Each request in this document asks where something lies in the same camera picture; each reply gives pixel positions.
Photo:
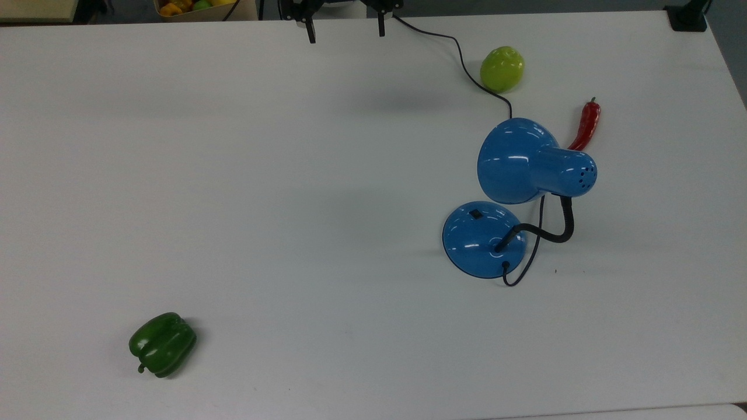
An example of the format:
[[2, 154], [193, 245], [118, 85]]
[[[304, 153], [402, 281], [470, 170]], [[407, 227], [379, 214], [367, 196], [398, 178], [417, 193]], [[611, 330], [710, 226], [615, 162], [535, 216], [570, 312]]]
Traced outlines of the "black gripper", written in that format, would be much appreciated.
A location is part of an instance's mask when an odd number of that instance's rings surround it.
[[377, 13], [379, 36], [385, 36], [385, 21], [389, 12], [400, 9], [404, 1], [279, 1], [278, 15], [282, 20], [294, 20], [306, 29], [310, 44], [316, 42], [316, 32], [312, 16], [324, 7], [343, 8], [354, 3], [361, 3]]

